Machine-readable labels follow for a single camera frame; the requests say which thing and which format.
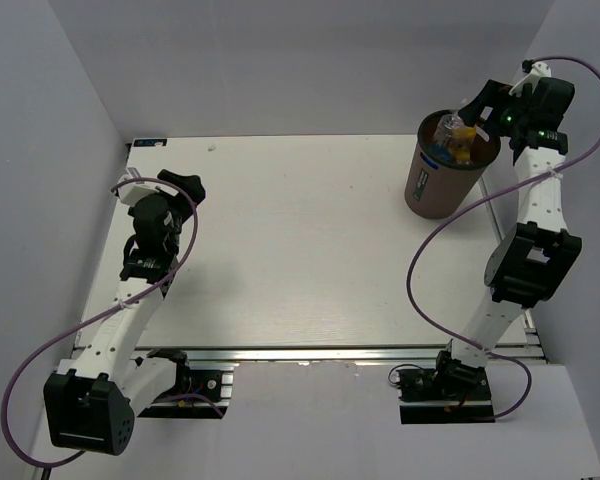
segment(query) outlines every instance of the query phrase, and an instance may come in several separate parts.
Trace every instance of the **wire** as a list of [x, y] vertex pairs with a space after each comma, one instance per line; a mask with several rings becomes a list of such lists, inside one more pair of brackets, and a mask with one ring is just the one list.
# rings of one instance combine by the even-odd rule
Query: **wire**
[[415, 363], [402, 363], [400, 365], [396, 365], [391, 370], [389, 370], [389, 375], [387, 375], [387, 380], [389, 381], [389, 385], [391, 385], [392, 387], [398, 388], [399, 384], [398, 384], [398, 382], [391, 381], [391, 374], [402, 367], [414, 367], [419, 370], [424, 370], [420, 365], [416, 365]]
[[[591, 63], [587, 62], [586, 60], [582, 60], [582, 59], [577, 58], [577, 57], [560, 55], [560, 56], [540, 57], [540, 58], [537, 58], [537, 59], [533, 60], [533, 62], [539, 62], [539, 61], [545, 61], [545, 60], [567, 60], [567, 61], [570, 61], [570, 62], [578, 63], [578, 64], [584, 66], [585, 68], [587, 68], [589, 71], [591, 71], [600, 80], [600, 70], [598, 70], [595, 66], [593, 66]], [[566, 170], [567, 168], [570, 168], [570, 167], [573, 167], [574, 165], [577, 165], [578, 163], [580, 163], [583, 160], [585, 160], [586, 158], [588, 158], [599, 147], [600, 147], [600, 137], [598, 138], [598, 140], [596, 140], [596, 142], [593, 144], [593, 146], [591, 146], [591, 148], [589, 148], [586, 152], [584, 152], [583, 154], [581, 154], [578, 157], [574, 158], [573, 160], [569, 160], [568, 162], [564, 162], [563, 164], [561, 164], [558, 167], [556, 167], [554, 169], [554, 171], [555, 172], [561, 172], [563, 170]], [[536, 182], [539, 182], [541, 180], [545, 180], [545, 179], [549, 178], [553, 174], [554, 174], [554, 172], [552, 172], [552, 171], [547, 171], [547, 172], [541, 173], [540, 175], [536, 175], [535, 177], [529, 178], [529, 179], [524, 180], [524, 181], [522, 181], [520, 183], [517, 183], [517, 184], [512, 185], [510, 187], [504, 188], [504, 189], [502, 189], [502, 190], [500, 190], [498, 192], [495, 192], [495, 193], [492, 193], [490, 195], [487, 195], [487, 196], [483, 197], [482, 199], [478, 200], [477, 202], [474, 202], [471, 205], [468, 205], [467, 207], [464, 207], [461, 210], [457, 211], [456, 213], [454, 213], [453, 215], [451, 215], [449, 218], [447, 218], [446, 220], [444, 220], [440, 225], [438, 225], [429, 234], [429, 236], [427, 238], [425, 238], [425, 240], [422, 242], [422, 244], [416, 250], [416, 253], [413, 256], [413, 258], [411, 259], [411, 264], [409, 265], [409, 269], [407, 271], [406, 287], [407, 287], [407, 295], [409, 297], [409, 301], [411, 302], [411, 305], [416, 310], [416, 312], [418, 312], [418, 314], [429, 325], [431, 325], [432, 327], [437, 328], [438, 330], [446, 333], [447, 335], [449, 335], [449, 336], [451, 336], [453, 338], [457, 338], [458, 340], [461, 340], [461, 341], [463, 341], [463, 342], [465, 342], [465, 343], [467, 343], [467, 344], [469, 344], [469, 345], [477, 348], [478, 350], [482, 350], [484, 352], [487, 352], [491, 356], [491, 358], [496, 358], [498, 360], [506, 360], [506, 361], [515, 363], [516, 365], [520, 366], [524, 370], [525, 374], [527, 375], [527, 386], [526, 386], [526, 388], [524, 390], [524, 393], [520, 397], [520, 399], [515, 404], [513, 404], [511, 407], [509, 407], [506, 410], [504, 410], [503, 412], [497, 413], [497, 414], [493, 415], [493, 417], [489, 417], [489, 419], [491, 419], [491, 420], [495, 420], [497, 418], [502, 418], [502, 417], [504, 417], [506, 415], [509, 415], [513, 411], [517, 410], [520, 407], [520, 405], [522, 405], [524, 403], [524, 401], [529, 396], [529, 392], [531, 391], [531, 383], [532, 383], [531, 371], [520, 360], [518, 360], [516, 358], [513, 358], [513, 357], [507, 357], [507, 356], [504, 356], [504, 355], [499, 355], [499, 354], [490, 352], [487, 349], [485, 349], [482, 345], [480, 345], [478, 342], [475, 342], [474, 340], [471, 340], [470, 338], [467, 338], [467, 337], [465, 337], [465, 336], [463, 336], [463, 335], [461, 335], [459, 333], [456, 333], [456, 332], [454, 332], [454, 331], [446, 328], [445, 326], [441, 325], [440, 323], [436, 322], [431, 317], [429, 317], [424, 312], [424, 310], [422, 310], [422, 308], [420, 308], [420, 306], [416, 302], [416, 299], [415, 299], [415, 297], [413, 295], [413, 287], [412, 287], [413, 272], [415, 271], [416, 264], [418, 263], [418, 260], [422, 256], [422, 253], [424, 252], [425, 248], [427, 248], [427, 246], [431, 243], [431, 241], [442, 230], [444, 230], [446, 227], [448, 227], [449, 225], [451, 225], [458, 218], [460, 218], [463, 215], [469, 213], [471, 210], [473, 210], [476, 207], [479, 207], [480, 205], [482, 205], [484, 203], [490, 202], [491, 200], [495, 200], [496, 198], [502, 197], [503, 195], [507, 195], [508, 193], [515, 192], [516, 190], [519, 190], [520, 188], [525, 187], [527, 185], [530, 185], [532, 183], [536, 183]]]
[[469, 400], [469, 394], [465, 393], [464, 397], [462, 397], [462, 400], [460, 400], [460, 403], [458, 403], [458, 405], [453, 405], [451, 407], [445, 407], [444, 411], [447, 413], [455, 412], [456, 410], [462, 408], [464, 406], [464, 404], [467, 403], [468, 400]]
[[[120, 187], [123, 187], [130, 183], [140, 183], [140, 182], [157, 183], [160, 185], [164, 185], [164, 186], [173, 188], [178, 193], [181, 193], [183, 195], [183, 197], [187, 200], [187, 202], [189, 202], [189, 205], [191, 206], [191, 210], [193, 212], [193, 233], [191, 234], [191, 240], [189, 240], [189, 245], [187, 245], [187, 249], [185, 250], [184, 254], [182, 255], [182, 259], [174, 265], [173, 269], [171, 271], [169, 271], [158, 282], [154, 283], [153, 285], [149, 286], [148, 288], [146, 288], [142, 292], [134, 295], [133, 297], [126, 299], [123, 302], [124, 305], [131, 305], [134, 302], [137, 302], [138, 300], [146, 297], [151, 292], [153, 292], [154, 290], [157, 290], [158, 288], [162, 287], [162, 285], [164, 285], [165, 283], [170, 281], [173, 278], [173, 276], [176, 274], [176, 272], [178, 270], [180, 270], [182, 265], [184, 265], [184, 263], [189, 258], [189, 255], [191, 254], [191, 250], [193, 249], [193, 245], [196, 241], [196, 236], [198, 235], [198, 212], [196, 210], [196, 203], [191, 199], [191, 197], [189, 196], [189, 194], [187, 194], [187, 192], [185, 192], [182, 188], [178, 187], [177, 185], [173, 185], [170, 182], [165, 182], [164, 180], [159, 180], [157, 178], [137, 177], [137, 178], [130, 178], [130, 179], [127, 179], [127, 180], [124, 180], [124, 181], [118, 183], [111, 189], [111, 192], [115, 192]], [[13, 387], [15, 386], [16, 382], [18, 381], [18, 378], [20, 377], [20, 375], [22, 375], [22, 372], [25, 370], [25, 368], [27, 368], [29, 366], [29, 364], [31, 362], [33, 362], [33, 360], [35, 360], [41, 353], [43, 353], [49, 347], [64, 340], [68, 336], [76, 333], [78, 330], [88, 327], [89, 325], [93, 325], [94, 323], [96, 323], [100, 320], [106, 320], [113, 314], [122, 310], [122, 308], [123, 308], [123, 305], [117, 303], [116, 305], [112, 306], [108, 310], [105, 310], [104, 312], [101, 312], [98, 315], [91, 317], [90, 319], [85, 320], [84, 322], [82, 322], [74, 327], [71, 327], [71, 328], [65, 330], [64, 332], [58, 334], [57, 336], [53, 337], [51, 340], [46, 342], [44, 345], [41, 345], [40, 347], [38, 347], [33, 353], [31, 353], [31, 355], [29, 355], [27, 358], [25, 358], [24, 361], [20, 364], [20, 366], [14, 372], [13, 376], [7, 383], [7, 386], [4, 391], [4, 395], [2, 396], [2, 404], [0, 407], [0, 425], [2, 427], [2, 434], [4, 435], [4, 438], [7, 441], [7, 444], [9, 445], [11, 450], [13, 450], [13, 453], [15, 453], [22, 461], [28, 463], [29, 465], [33, 465], [34, 467], [43, 468], [43, 469], [44, 468], [51, 469], [51, 468], [56, 468], [56, 467], [61, 467], [63, 465], [66, 465], [66, 464], [74, 461], [81, 455], [83, 455], [85, 452], [83, 452], [83, 451], [77, 452], [76, 454], [71, 455], [70, 457], [67, 457], [63, 460], [59, 460], [57, 462], [42, 462], [40, 460], [36, 460], [35, 458], [27, 455], [20, 448], [20, 446], [16, 443], [15, 439], [13, 438], [13, 434], [11, 433], [11, 429], [9, 427], [9, 417], [8, 417], [9, 400], [11, 399], [11, 393], [13, 392]]]
[[220, 410], [215, 403], [213, 403], [211, 400], [209, 400], [204, 395], [198, 395], [197, 393], [183, 393], [181, 395], [171, 395], [169, 397], [161, 397], [161, 398], [157, 398], [153, 403], [155, 404], [155, 403], [178, 402], [180, 400], [192, 400], [192, 399], [205, 402], [211, 408], [213, 408], [213, 410], [218, 414], [218, 416], [220, 418], [224, 417], [224, 413], [222, 413], [222, 410]]

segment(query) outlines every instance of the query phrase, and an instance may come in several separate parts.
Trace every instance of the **brown cup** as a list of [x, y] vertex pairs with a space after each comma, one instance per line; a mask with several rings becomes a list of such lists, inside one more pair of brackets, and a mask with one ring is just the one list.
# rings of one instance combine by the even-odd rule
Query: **brown cup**
[[485, 141], [476, 135], [471, 147], [471, 165], [451, 163], [431, 151], [431, 139], [438, 122], [450, 110], [441, 110], [425, 118], [418, 128], [418, 144], [404, 199], [414, 213], [424, 218], [445, 218], [455, 212], [482, 172], [500, 153], [500, 137], [489, 135]]

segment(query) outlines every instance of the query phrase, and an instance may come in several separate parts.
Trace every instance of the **white enclosure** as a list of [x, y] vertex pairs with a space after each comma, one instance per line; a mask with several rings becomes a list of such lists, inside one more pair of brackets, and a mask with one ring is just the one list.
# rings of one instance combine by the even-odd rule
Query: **white enclosure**
[[120, 133], [415, 133], [515, 73], [551, 0], [51, 0]]

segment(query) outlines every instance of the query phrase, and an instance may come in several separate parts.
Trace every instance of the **white tabletop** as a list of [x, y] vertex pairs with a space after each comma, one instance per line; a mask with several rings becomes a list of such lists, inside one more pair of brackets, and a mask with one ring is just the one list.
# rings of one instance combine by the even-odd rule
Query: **white tabletop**
[[[222, 420], [137, 419], [119, 457], [87, 453], [53, 480], [565, 480], [600, 476], [566, 369], [531, 366], [534, 385], [510, 417], [486, 425], [401, 425], [389, 366], [245, 364]], [[496, 411], [519, 397], [516, 366], [487, 374]], [[50, 445], [40, 422], [33, 455]]]
[[[207, 189], [192, 256], [139, 346], [446, 343], [405, 293], [409, 261], [437, 225], [404, 202], [414, 145], [412, 135], [393, 135], [173, 138], [132, 148], [128, 164], [142, 175], [198, 174]], [[479, 197], [476, 186], [467, 202]], [[110, 305], [132, 233], [127, 207], [118, 205], [85, 318]], [[191, 221], [183, 245], [190, 233]], [[461, 330], [495, 246], [483, 207], [439, 235], [416, 272], [425, 311]], [[520, 320], [503, 343], [524, 342]]]

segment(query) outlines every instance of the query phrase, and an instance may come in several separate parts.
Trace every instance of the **cable tie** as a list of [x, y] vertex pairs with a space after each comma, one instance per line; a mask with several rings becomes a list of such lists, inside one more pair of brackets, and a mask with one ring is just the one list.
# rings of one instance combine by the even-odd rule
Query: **cable tie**
[[129, 305], [127, 305], [126, 303], [124, 303], [124, 300], [122, 300], [121, 298], [118, 299], [118, 306], [120, 307], [120, 310], [124, 310], [125, 308], [129, 308]]
[[547, 169], [547, 171], [549, 172], [549, 175], [552, 178], [557, 178], [558, 180], [562, 180], [563, 175], [560, 172], [556, 172], [556, 170], [553, 167]]

